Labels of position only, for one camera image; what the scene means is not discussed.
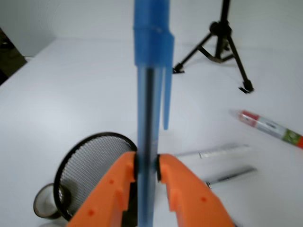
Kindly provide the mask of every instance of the white backdrop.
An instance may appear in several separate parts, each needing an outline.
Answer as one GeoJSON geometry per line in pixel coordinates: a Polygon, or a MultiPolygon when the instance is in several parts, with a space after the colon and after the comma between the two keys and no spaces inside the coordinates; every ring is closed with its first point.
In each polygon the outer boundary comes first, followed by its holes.
{"type": "MultiPolygon", "coordinates": [[[[219,19],[221,3],[171,0],[176,44],[199,42],[219,19]]],[[[0,27],[24,56],[36,55],[56,37],[131,41],[133,5],[133,0],[1,0],[0,27]]],[[[232,0],[236,45],[302,50],[302,9],[301,0],[232,0]]]]}

